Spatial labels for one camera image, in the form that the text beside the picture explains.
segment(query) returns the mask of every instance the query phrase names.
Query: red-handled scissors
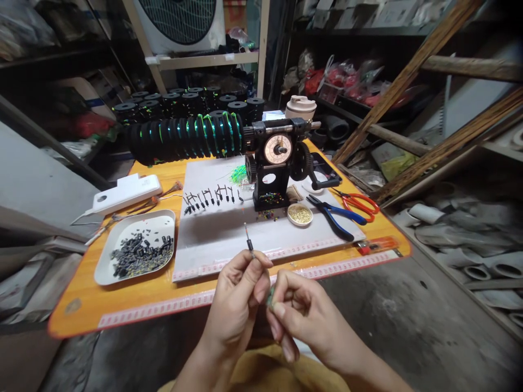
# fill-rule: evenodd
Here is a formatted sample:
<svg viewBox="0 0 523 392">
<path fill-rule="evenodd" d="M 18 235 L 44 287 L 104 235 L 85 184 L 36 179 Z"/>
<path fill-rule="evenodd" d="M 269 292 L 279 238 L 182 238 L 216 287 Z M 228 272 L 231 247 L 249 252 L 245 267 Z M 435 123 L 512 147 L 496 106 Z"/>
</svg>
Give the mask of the red-handled scissors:
<svg viewBox="0 0 523 392">
<path fill-rule="evenodd" d="M 378 205 L 376 204 L 375 201 L 373 201 L 370 198 L 368 198 L 367 196 L 364 196 L 359 193 L 343 193 L 337 189 L 334 189 L 334 188 L 331 188 L 331 189 L 333 191 L 335 191 L 342 198 L 343 205 L 345 206 L 346 210 L 352 211 L 350 206 L 356 207 L 357 209 L 363 211 L 364 213 L 366 213 L 369 216 L 368 218 L 365 218 L 368 223 L 374 222 L 374 216 L 378 212 L 380 212 L 380 208 L 378 207 Z M 357 199 L 366 201 L 368 204 L 371 205 L 371 207 L 366 206 L 365 204 L 363 204 L 362 202 L 360 202 Z"/>
</svg>

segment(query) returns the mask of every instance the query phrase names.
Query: wooden table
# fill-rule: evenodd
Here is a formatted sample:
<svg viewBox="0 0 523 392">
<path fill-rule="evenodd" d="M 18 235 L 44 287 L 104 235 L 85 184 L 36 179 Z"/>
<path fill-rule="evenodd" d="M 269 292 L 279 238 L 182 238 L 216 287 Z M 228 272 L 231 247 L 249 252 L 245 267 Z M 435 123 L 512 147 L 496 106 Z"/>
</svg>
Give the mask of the wooden table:
<svg viewBox="0 0 523 392">
<path fill-rule="evenodd" d="M 318 149 L 306 141 L 311 152 Z M 163 189 L 171 188 L 176 180 L 184 183 L 187 162 L 165 163 L 148 168 L 135 162 L 130 174 L 156 174 L 162 183 Z M 337 169 L 335 170 L 344 179 L 339 186 L 343 192 L 359 193 L 356 187 L 347 180 Z M 160 202 L 156 209 L 173 210 L 180 216 L 182 199 L 172 197 Z M 179 219 L 176 222 L 177 235 Z M 376 239 L 385 236 L 394 236 L 400 243 L 398 250 L 403 256 L 409 256 L 410 243 L 403 234 L 382 214 L 378 214 L 373 223 L 362 227 L 367 239 Z M 171 282 L 175 260 L 162 270 L 142 277 L 129 279 L 111 286 L 99 286 L 94 281 L 94 270 L 100 254 L 107 240 L 108 232 L 102 234 L 87 250 L 71 283 L 65 290 L 60 302 L 56 306 L 48 324 L 49 334 L 55 338 L 68 338 L 82 335 L 95 330 L 114 327 L 131 322 L 138 322 L 153 317 L 159 317 L 178 311 L 209 304 L 216 286 L 216 277 L 209 276 L 192 281 Z M 318 250 L 293 258 L 277 260 L 270 269 L 271 276 L 276 275 L 280 268 L 289 270 L 303 270 L 317 266 L 327 266 L 325 272 L 318 278 L 344 272 L 337 267 L 337 262 L 360 258 L 357 249 L 351 245 L 344 245 L 329 250 Z M 381 260 L 372 263 L 353 263 L 350 270 L 365 268 L 380 264 Z"/>
</svg>

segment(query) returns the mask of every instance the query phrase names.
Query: fan grille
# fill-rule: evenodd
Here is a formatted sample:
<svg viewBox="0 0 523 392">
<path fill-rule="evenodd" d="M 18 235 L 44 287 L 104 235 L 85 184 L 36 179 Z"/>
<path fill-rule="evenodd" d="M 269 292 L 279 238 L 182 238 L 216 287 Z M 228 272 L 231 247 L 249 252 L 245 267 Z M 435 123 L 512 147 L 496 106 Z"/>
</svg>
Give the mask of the fan grille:
<svg viewBox="0 0 523 392">
<path fill-rule="evenodd" d="M 168 39 L 181 45 L 200 42 L 209 32 L 216 0 L 139 0 L 145 14 Z"/>
</svg>

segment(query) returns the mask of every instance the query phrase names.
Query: hand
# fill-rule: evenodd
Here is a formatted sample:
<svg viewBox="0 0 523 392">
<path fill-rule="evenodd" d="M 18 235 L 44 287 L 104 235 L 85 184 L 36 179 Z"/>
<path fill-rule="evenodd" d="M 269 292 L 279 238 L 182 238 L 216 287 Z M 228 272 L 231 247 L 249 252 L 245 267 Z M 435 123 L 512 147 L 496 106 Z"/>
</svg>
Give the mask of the hand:
<svg viewBox="0 0 523 392">
<path fill-rule="evenodd" d="M 270 288 L 272 261 L 262 252 L 243 250 L 220 272 L 201 343 L 217 360 L 236 361 L 251 338 L 258 305 Z"/>
<path fill-rule="evenodd" d="M 339 374 L 357 372 L 369 351 L 318 282 L 284 269 L 278 272 L 267 320 L 288 362 L 300 355 L 292 337 L 308 344 L 325 366 Z"/>
</svg>

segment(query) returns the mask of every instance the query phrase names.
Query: measuring tape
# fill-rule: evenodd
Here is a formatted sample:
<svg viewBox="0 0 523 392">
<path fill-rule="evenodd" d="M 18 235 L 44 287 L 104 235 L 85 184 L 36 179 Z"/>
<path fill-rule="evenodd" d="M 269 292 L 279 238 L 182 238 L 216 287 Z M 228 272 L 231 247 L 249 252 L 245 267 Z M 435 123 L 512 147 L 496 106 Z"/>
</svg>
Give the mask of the measuring tape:
<svg viewBox="0 0 523 392">
<path fill-rule="evenodd" d="M 370 256 L 344 260 L 324 266 L 298 269 L 293 272 L 305 278 L 321 279 L 348 271 L 360 270 L 372 265 L 382 264 L 401 257 L 403 256 L 399 251 L 387 250 Z M 271 284 L 275 283 L 276 277 L 276 275 L 271 276 Z M 198 294 L 168 299 L 166 301 L 156 302 L 138 308 L 104 314 L 98 323 L 98 329 L 122 326 L 137 321 L 153 319 L 159 316 L 210 305 L 214 298 L 214 291 L 215 290 L 204 291 Z"/>
<path fill-rule="evenodd" d="M 304 245 L 298 245 L 286 249 L 270 249 L 262 250 L 261 252 L 267 255 L 271 260 L 277 260 L 289 256 L 294 256 L 297 254 L 302 254 L 305 252 L 312 252 L 314 250 L 331 248 L 338 245 L 347 244 L 347 241 L 342 240 L 339 237 L 332 237 L 326 240 L 315 241 Z M 206 275 L 218 274 L 220 271 L 230 262 L 231 259 L 221 259 L 216 260 L 213 264 L 203 265 L 198 268 L 191 268 L 184 271 L 173 271 L 173 282 L 194 279 Z"/>
</svg>

